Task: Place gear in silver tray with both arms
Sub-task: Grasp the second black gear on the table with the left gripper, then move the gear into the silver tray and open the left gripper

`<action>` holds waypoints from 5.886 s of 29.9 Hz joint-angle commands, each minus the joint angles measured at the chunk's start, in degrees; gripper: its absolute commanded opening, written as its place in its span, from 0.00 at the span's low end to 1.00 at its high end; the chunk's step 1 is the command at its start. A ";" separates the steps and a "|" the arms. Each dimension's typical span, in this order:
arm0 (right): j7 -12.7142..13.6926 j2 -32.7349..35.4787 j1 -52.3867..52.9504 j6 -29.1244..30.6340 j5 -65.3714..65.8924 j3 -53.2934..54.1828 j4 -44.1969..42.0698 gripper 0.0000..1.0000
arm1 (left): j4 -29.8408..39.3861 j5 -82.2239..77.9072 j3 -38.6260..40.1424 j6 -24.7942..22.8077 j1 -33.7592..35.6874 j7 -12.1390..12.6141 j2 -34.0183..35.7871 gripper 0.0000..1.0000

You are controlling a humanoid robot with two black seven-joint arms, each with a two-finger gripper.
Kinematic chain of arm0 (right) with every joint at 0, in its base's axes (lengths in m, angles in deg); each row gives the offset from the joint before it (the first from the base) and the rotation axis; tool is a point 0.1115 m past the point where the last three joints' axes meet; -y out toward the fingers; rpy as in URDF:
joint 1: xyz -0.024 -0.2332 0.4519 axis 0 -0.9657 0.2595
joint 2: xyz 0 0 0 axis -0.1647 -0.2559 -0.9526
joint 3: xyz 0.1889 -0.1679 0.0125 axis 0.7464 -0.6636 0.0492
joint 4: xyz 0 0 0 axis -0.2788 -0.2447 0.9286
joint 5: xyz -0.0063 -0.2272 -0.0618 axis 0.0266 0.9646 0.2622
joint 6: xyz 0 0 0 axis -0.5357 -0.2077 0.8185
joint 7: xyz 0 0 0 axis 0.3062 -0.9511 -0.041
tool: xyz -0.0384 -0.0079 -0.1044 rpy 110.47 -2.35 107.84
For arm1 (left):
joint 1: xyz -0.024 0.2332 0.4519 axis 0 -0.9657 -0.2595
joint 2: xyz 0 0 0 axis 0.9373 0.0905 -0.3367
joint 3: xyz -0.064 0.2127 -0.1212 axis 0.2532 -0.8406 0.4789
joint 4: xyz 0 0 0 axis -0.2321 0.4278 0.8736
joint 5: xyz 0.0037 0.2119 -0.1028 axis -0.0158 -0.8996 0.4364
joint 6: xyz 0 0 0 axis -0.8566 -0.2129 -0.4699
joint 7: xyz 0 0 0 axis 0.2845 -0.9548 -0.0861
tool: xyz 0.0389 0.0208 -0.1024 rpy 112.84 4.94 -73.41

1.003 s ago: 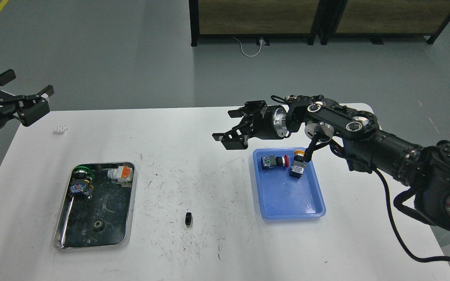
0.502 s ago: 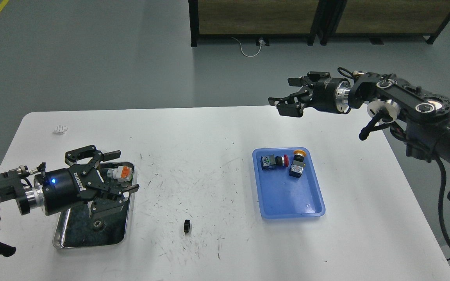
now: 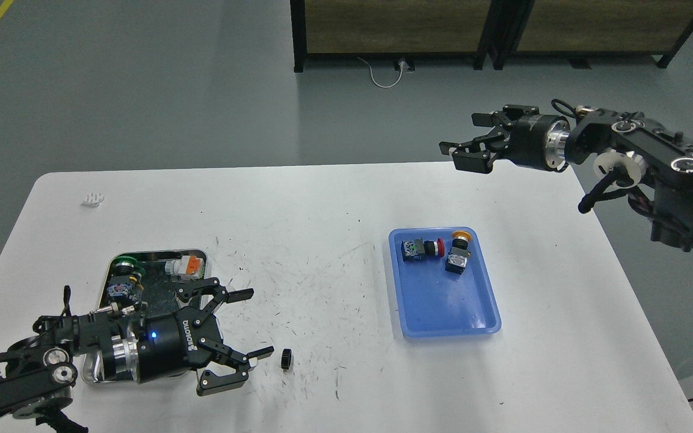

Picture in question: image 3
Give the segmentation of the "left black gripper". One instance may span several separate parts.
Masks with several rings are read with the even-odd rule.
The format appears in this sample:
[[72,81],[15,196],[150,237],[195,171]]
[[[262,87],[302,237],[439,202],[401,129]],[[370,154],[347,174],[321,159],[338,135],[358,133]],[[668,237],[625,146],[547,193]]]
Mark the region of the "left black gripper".
[[[196,386],[200,397],[242,387],[258,362],[272,356],[274,347],[245,354],[222,345],[214,311],[225,302],[247,301],[253,295],[253,288],[231,291],[217,277],[179,283],[176,298],[180,302],[211,296],[206,307],[182,307],[143,320],[121,318],[112,326],[112,348],[99,352],[99,382],[143,384],[203,368]],[[203,340],[220,345],[205,346]],[[206,367],[210,364],[226,372],[215,373]]]

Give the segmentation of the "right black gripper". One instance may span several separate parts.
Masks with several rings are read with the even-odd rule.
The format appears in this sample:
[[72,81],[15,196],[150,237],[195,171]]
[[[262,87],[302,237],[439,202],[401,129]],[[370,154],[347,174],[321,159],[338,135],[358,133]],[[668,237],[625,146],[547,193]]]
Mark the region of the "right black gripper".
[[560,115],[539,114],[536,106],[505,105],[501,110],[476,112],[476,127],[501,127],[464,143],[440,142],[440,153],[452,158],[459,171],[489,174],[493,164],[508,160],[514,165],[541,171],[567,168],[565,145],[569,121]]

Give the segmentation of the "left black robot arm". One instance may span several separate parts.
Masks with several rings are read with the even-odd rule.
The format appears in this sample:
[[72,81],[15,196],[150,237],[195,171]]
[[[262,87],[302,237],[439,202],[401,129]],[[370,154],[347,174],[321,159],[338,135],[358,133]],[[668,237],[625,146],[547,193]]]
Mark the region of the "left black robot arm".
[[86,432],[63,413],[73,400],[80,376],[74,359],[81,355],[99,356],[106,379],[130,375],[137,384],[196,372],[196,394],[204,397],[242,387],[257,361],[274,351],[242,353],[224,343],[215,310],[251,299],[254,290],[232,291],[217,278],[184,283],[175,295],[181,308],[153,317],[142,302],[72,315],[70,293],[65,287],[60,315],[41,316],[33,337],[0,352],[0,418]]

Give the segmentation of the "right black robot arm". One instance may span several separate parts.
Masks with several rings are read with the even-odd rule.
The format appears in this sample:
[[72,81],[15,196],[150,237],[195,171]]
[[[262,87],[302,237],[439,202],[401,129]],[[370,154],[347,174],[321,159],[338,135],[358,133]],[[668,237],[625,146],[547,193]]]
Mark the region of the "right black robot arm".
[[487,129],[463,143],[442,141],[457,170],[489,174],[497,160],[561,173],[594,157],[599,181],[578,203],[589,213],[603,201],[625,198],[651,222],[651,240],[693,250],[693,140],[643,112],[574,106],[553,99],[556,115],[536,106],[506,104],[476,112],[474,126]]

